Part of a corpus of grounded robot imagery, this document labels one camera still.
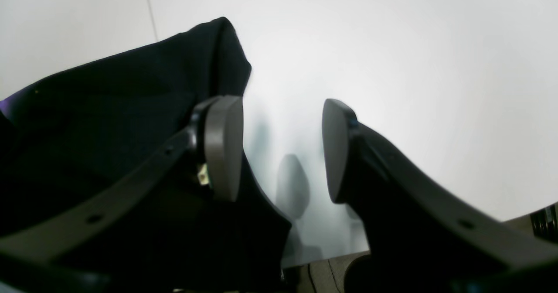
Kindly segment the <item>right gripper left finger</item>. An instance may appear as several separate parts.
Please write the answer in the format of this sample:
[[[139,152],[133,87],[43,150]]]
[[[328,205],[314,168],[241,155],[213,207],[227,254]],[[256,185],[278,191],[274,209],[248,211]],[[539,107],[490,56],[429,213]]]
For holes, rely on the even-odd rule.
[[[135,170],[100,194],[52,219],[1,238],[1,253],[47,264],[101,234],[147,196],[183,157],[217,201],[238,198],[243,156],[243,101],[217,96],[195,106],[187,126]]]

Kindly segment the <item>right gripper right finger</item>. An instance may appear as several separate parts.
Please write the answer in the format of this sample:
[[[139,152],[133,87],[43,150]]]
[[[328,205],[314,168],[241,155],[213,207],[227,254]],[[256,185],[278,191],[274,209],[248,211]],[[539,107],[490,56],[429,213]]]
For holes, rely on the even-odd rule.
[[[530,215],[501,223],[446,191],[349,106],[327,99],[323,153],[331,201],[363,223],[370,253],[347,293],[555,293],[557,244]]]

